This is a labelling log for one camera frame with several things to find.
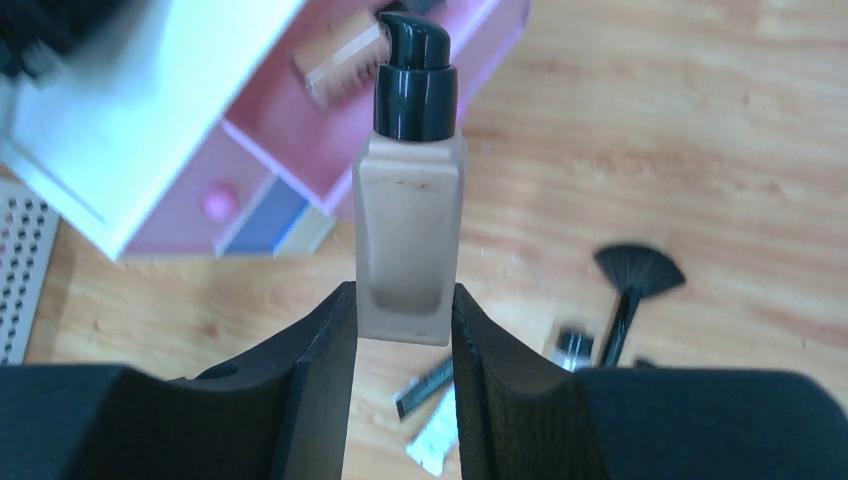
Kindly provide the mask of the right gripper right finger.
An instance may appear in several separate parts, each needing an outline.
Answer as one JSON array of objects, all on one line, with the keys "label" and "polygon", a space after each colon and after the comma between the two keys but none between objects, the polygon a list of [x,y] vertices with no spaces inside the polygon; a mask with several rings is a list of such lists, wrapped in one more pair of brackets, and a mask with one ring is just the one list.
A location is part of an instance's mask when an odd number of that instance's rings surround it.
[{"label": "right gripper right finger", "polygon": [[465,479],[843,479],[847,418],[790,371],[569,372],[455,289],[452,356]]}]

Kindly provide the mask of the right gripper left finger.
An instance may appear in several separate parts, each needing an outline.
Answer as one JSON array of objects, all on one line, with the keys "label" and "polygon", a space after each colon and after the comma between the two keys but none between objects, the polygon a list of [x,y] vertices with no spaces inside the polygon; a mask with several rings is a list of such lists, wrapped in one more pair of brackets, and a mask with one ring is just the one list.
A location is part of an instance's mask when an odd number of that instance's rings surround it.
[{"label": "right gripper left finger", "polygon": [[192,379],[127,365],[5,366],[5,479],[338,479],[356,288]]}]

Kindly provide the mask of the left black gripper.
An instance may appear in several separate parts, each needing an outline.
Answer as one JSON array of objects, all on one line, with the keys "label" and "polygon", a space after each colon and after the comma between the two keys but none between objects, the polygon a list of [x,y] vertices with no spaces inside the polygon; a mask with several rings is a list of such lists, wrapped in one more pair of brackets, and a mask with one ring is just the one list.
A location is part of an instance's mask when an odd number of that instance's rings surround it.
[{"label": "left black gripper", "polygon": [[141,1],[3,1],[1,75],[41,79],[142,10]]}]

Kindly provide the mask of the white mini drawer cabinet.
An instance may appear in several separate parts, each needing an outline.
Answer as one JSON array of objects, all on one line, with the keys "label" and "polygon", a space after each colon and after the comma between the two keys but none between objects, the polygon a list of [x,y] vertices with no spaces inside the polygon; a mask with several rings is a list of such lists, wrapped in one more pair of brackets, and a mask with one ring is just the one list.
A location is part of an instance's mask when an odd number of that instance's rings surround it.
[{"label": "white mini drawer cabinet", "polygon": [[1,159],[113,260],[314,253],[334,227],[222,118],[300,1],[132,1],[1,82]]}]

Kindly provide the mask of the square beige foundation bottle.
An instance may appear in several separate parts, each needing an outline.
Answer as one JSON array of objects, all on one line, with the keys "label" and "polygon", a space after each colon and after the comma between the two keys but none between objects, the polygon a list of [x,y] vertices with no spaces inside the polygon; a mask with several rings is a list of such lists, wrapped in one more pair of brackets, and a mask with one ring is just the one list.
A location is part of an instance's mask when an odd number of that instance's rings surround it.
[{"label": "square beige foundation bottle", "polygon": [[467,145],[458,70],[437,23],[382,12],[390,42],[373,132],[353,167],[356,299],[363,338],[445,346],[456,282]]}]

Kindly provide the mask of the round beige foundation bottle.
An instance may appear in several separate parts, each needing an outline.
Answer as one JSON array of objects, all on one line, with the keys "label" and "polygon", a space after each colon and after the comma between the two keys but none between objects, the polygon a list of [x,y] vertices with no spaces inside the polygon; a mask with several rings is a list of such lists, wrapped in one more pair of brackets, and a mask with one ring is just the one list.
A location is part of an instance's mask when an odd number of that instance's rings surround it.
[{"label": "round beige foundation bottle", "polygon": [[292,66],[313,101],[328,108],[371,78],[389,51],[376,13],[361,8],[311,32],[293,50]]}]

